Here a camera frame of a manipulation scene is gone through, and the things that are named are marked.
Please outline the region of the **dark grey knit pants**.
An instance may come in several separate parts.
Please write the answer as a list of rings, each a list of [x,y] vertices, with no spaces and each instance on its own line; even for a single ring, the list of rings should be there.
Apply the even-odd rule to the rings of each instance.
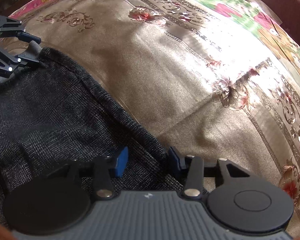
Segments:
[[[16,187],[66,160],[91,161],[129,148],[117,190],[181,190],[160,143],[92,76],[53,48],[29,46],[32,59],[0,81],[0,208]]]

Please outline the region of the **floral satin bedspread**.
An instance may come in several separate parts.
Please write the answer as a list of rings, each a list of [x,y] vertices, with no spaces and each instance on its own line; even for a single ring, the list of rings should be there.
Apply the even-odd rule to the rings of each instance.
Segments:
[[[164,146],[288,193],[300,236],[300,47],[244,0],[32,0],[11,16],[82,66]]]

